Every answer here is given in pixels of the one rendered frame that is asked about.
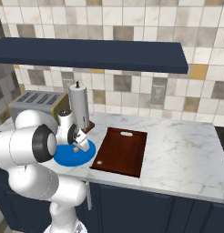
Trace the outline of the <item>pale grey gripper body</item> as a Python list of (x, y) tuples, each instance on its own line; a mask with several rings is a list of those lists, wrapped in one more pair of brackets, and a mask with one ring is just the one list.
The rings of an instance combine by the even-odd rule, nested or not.
[(89, 143), (86, 137), (85, 138), (78, 137), (76, 139), (75, 146), (84, 152), (87, 152), (89, 150)]

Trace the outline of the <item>dark brown wooden tray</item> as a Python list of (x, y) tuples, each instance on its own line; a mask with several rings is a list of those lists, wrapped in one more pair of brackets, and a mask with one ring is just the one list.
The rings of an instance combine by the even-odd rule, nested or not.
[(140, 177), (147, 132), (109, 127), (91, 169)]

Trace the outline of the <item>blue round plate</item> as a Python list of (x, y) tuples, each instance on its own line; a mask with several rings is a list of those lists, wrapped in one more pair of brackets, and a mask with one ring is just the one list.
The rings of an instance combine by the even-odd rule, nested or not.
[(56, 147), (56, 153), (54, 160), (57, 164), (64, 167), (78, 167), (89, 162), (96, 153), (96, 146), (92, 141), (88, 141), (89, 150), (84, 152), (79, 149), (74, 151), (76, 146), (74, 145), (58, 145)]

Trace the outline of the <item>paper towel roll on holder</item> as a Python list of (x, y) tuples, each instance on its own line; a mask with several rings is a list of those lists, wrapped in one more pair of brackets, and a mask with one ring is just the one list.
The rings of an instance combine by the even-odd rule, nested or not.
[(84, 132), (89, 132), (95, 124), (89, 120), (87, 101), (87, 87), (76, 81), (69, 88), (71, 109), (76, 119), (77, 126)]

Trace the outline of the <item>silver four-slot toaster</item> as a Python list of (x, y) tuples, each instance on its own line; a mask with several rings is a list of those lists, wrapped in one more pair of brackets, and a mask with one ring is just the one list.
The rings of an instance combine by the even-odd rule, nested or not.
[(15, 128), (46, 124), (56, 131), (58, 112), (69, 110), (67, 93), (27, 90), (9, 104), (9, 112)]

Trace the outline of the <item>grey wall outlet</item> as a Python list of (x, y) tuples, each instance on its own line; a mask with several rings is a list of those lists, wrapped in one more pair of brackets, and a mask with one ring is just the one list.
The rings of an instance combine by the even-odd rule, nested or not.
[(164, 102), (166, 88), (164, 86), (152, 86), (151, 103), (162, 105)]
[(70, 79), (63, 80), (63, 88), (66, 93), (69, 93), (69, 87), (72, 86), (75, 82)]

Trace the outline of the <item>dark blue wall shelf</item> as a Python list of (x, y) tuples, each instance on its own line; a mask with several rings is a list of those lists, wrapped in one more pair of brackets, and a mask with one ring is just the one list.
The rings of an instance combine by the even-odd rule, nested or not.
[(182, 46), (175, 42), (4, 37), (0, 39), (0, 64), (188, 72)]

